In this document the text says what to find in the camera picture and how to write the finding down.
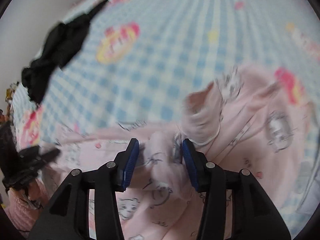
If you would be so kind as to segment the black garment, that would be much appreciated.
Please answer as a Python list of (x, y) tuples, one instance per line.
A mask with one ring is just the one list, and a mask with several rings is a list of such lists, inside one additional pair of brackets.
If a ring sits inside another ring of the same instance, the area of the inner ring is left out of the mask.
[(109, 0), (102, 0), (89, 12), (83, 13), (73, 20), (59, 22), (47, 35), (42, 54), (23, 68), (22, 85), (27, 89), (30, 101), (41, 104), (49, 83), (50, 76), (57, 67), (65, 67), (80, 51), (88, 35), (91, 20), (98, 14)]

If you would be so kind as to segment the pink cartoon print pajama garment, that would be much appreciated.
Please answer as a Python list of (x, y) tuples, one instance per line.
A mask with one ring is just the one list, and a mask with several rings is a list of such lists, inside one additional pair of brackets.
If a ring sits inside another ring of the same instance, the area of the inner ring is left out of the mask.
[(225, 170), (248, 169), (281, 207), (298, 177), (312, 108), (302, 83), (286, 68), (270, 73), (234, 67), (189, 94), (178, 122), (120, 122), (88, 135), (57, 126), (61, 154), (42, 179), (53, 194), (72, 169), (95, 170), (136, 138), (139, 157), (131, 184), (117, 194), (124, 237), (195, 239), (204, 194), (190, 183), (183, 140)]

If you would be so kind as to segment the blue checkered cartoon blanket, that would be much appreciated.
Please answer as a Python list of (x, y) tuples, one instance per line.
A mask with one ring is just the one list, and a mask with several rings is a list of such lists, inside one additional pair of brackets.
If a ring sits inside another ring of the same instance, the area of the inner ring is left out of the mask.
[[(85, 0), (65, 21), (98, 1)], [(286, 68), (313, 106), (298, 177), (277, 207), (296, 236), (319, 167), (319, 19), (307, 0), (111, 0), (81, 50), (53, 72), (39, 107), (18, 87), (18, 145), (57, 144), (60, 125), (88, 135), (120, 122), (178, 122), (189, 94), (243, 65)]]

